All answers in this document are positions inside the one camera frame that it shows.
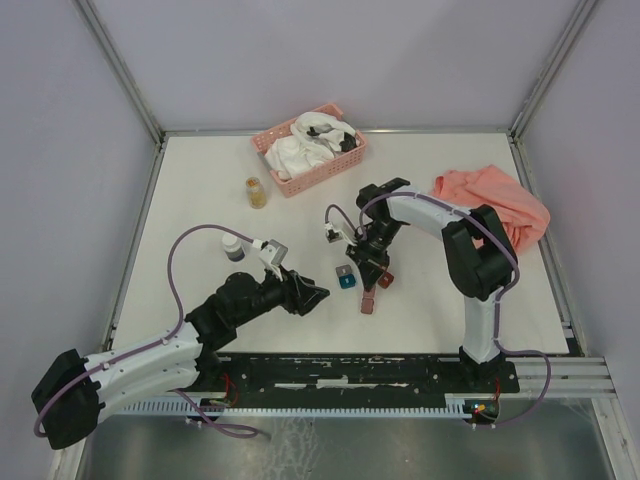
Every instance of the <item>blue cube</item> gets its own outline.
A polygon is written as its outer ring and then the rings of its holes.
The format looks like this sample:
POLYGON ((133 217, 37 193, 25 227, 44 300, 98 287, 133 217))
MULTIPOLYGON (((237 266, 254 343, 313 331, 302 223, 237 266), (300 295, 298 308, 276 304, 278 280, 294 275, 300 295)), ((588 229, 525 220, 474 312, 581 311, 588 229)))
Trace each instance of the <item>blue cube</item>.
POLYGON ((356 286, 356 277, 353 276, 353 273, 338 277, 338 280, 340 281, 340 287, 342 289, 356 286))

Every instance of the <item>black mounting plate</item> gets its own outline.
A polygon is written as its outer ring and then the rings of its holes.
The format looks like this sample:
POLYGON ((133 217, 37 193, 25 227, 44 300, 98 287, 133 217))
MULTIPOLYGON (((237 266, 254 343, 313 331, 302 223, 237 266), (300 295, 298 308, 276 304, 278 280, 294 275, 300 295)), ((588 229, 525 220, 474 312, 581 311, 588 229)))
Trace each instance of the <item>black mounting plate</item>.
POLYGON ((515 365, 501 362, 491 378, 469 378, 457 355, 220 353, 221 367, 190 392, 225 390, 237 408, 442 408, 445 394, 518 393, 515 365))

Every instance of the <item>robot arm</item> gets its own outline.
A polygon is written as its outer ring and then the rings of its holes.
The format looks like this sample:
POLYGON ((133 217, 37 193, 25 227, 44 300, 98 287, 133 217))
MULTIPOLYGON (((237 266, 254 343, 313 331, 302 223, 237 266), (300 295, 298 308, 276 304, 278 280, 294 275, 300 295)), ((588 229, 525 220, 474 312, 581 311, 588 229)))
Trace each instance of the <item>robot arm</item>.
MULTIPOLYGON (((510 282, 513 268, 492 242, 454 211, 480 222, 514 258, 515 252, 493 208, 483 205, 470 210, 441 200, 436 205, 416 198, 419 193, 401 178, 361 189, 356 204, 361 209, 369 205, 366 214, 372 221, 364 226, 364 232, 356 233, 346 253, 357 265, 364 288, 369 291, 389 266, 387 249, 400 227, 414 225, 442 240, 449 275, 464 296, 465 336, 461 355, 474 364, 486 364, 500 354, 493 338, 496 295, 510 282), (386 194, 392 195, 370 204, 386 194), (476 248, 474 240, 484 240, 484 244, 476 248)), ((339 237, 332 231, 329 226, 330 241, 339 237)))
POLYGON ((238 272, 207 300, 185 317, 182 328, 169 339, 165 335, 120 350, 81 358, 76 350, 59 355, 33 391, 38 413, 69 381, 94 367, 104 365, 78 383, 53 404, 43 426, 53 449, 65 448, 91 433, 126 405, 173 389, 204 381, 218 368, 215 352, 237 338, 237 328, 282 306, 287 312, 306 315, 329 291, 280 262, 286 247, 271 241, 262 248, 267 270, 262 283, 238 272), (154 341, 158 345, 138 352, 154 341), (109 365, 109 360, 131 355, 109 365))

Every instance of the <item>white bottle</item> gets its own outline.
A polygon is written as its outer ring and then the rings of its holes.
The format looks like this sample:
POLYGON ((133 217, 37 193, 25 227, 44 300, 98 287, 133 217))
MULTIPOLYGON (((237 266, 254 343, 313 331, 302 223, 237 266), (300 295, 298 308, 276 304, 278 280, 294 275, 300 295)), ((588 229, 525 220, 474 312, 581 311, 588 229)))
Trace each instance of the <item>white bottle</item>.
POLYGON ((235 235, 225 233, 222 235, 222 249, 232 262, 239 262, 244 258, 244 249, 242 248, 242 240, 235 235))

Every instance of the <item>small block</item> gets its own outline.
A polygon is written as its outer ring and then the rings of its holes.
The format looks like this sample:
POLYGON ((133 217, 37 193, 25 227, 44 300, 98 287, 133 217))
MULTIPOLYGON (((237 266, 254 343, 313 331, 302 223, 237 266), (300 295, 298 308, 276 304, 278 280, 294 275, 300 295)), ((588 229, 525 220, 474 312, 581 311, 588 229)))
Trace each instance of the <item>small block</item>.
POLYGON ((393 275, 391 275, 389 272, 384 272, 384 274, 378 280, 378 285, 380 285, 381 288, 389 288, 389 285, 391 285, 394 280, 395 277, 393 275))
POLYGON ((340 281, 340 287, 343 289, 356 286, 356 277, 354 277, 352 273, 343 275, 339 277, 338 280, 340 281))
POLYGON ((360 313, 371 315, 373 313, 373 305, 375 303, 376 287, 374 286, 368 292, 365 290, 362 294, 362 303, 360 304, 360 313))
POLYGON ((360 304, 360 313, 364 313, 365 315, 371 315, 373 313, 373 298, 363 298, 362 303, 360 304))
POLYGON ((351 265, 340 265, 336 267, 336 275, 338 277, 344 277, 345 275, 351 275, 353 270, 351 270, 351 265))

